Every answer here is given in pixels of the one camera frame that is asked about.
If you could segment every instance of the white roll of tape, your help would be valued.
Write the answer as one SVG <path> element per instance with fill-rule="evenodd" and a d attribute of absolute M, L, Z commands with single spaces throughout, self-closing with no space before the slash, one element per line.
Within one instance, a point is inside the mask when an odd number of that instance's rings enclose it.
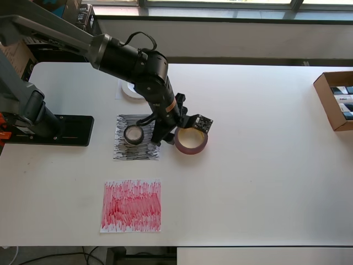
<path fill-rule="evenodd" d="M 137 94 L 137 92 L 133 89 L 134 86 L 135 86 L 134 84 L 123 81 L 121 85 L 121 89 L 130 98 L 139 99 L 139 100 L 145 99 L 140 94 Z"/>

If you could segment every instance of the red tape roll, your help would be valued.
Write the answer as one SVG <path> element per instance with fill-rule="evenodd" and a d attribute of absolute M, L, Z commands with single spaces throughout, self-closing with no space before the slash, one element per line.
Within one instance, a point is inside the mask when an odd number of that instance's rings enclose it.
<path fill-rule="evenodd" d="M 186 131 L 186 130 L 195 130 L 197 131 L 198 133 L 200 133 L 200 137 L 203 138 L 203 141 L 202 143 L 197 146 L 197 147 L 194 147 L 194 148 L 189 148 L 189 147 L 186 147 L 184 146 L 181 142 L 180 142 L 180 135 L 179 133 L 182 133 L 183 131 Z M 181 128 L 177 128 L 176 131 L 175 131 L 175 136 L 174 136 L 174 142 L 175 142 L 175 147 L 182 153 L 186 154 L 186 155 L 195 155 L 197 153 L 200 153 L 206 146 L 207 144 L 207 141 L 208 141 L 208 135 L 207 134 L 204 134 L 202 131 L 198 131 L 194 128 L 188 128 L 188 129 L 181 129 Z"/>

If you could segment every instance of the tape roll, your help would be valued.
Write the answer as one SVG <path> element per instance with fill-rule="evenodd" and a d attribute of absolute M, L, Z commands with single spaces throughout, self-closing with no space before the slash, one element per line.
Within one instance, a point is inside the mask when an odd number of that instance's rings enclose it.
<path fill-rule="evenodd" d="M 140 94 L 137 94 L 137 92 L 133 89 L 134 87 L 134 84 L 122 81 L 121 89 L 128 97 L 138 100 L 145 99 Z"/>
<path fill-rule="evenodd" d="M 175 147 L 186 155 L 200 153 L 206 146 L 208 135 L 194 128 L 177 128 L 175 131 Z"/>
<path fill-rule="evenodd" d="M 125 141 L 130 145 L 139 145 L 144 137 L 145 134 L 140 126 L 130 125 L 124 130 Z"/>

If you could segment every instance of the red marker scribbles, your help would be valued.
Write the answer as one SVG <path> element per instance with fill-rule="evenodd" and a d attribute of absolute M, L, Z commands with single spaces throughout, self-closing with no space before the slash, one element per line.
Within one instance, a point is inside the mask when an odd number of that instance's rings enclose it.
<path fill-rule="evenodd" d="M 100 232 L 161 230 L 161 182 L 128 180 L 105 183 Z"/>

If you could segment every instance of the black mounting plate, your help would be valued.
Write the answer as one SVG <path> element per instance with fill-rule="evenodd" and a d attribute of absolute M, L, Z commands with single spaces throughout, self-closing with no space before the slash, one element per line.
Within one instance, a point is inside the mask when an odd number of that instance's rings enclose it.
<path fill-rule="evenodd" d="M 25 134 L 14 126 L 9 126 L 6 131 L 12 132 L 7 144 L 27 145 L 65 145 L 88 146 L 92 133 L 94 119 L 92 116 L 55 115 L 62 123 L 63 130 L 56 137 L 45 138 Z"/>

